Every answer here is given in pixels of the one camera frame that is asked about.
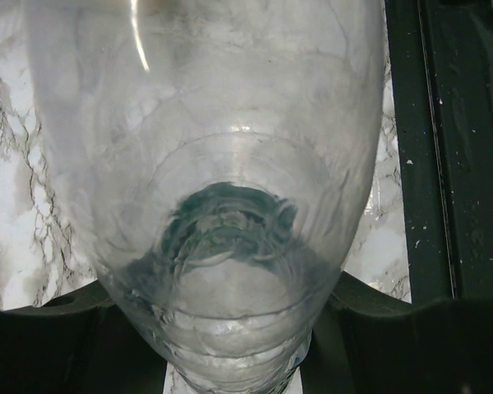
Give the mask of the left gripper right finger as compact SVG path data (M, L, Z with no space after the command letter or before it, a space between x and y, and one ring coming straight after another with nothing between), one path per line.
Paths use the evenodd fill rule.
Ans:
M305 393L493 393L493 300L415 306L342 273L301 376Z

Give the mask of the green label water bottle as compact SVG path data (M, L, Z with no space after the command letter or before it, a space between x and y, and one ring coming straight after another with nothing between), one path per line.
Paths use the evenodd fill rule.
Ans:
M380 1L25 1L77 244L199 393L275 393L366 207Z

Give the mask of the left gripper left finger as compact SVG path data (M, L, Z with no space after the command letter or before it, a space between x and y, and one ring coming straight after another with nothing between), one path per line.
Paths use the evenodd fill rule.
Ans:
M161 393L166 368L98 282L0 311L0 393Z

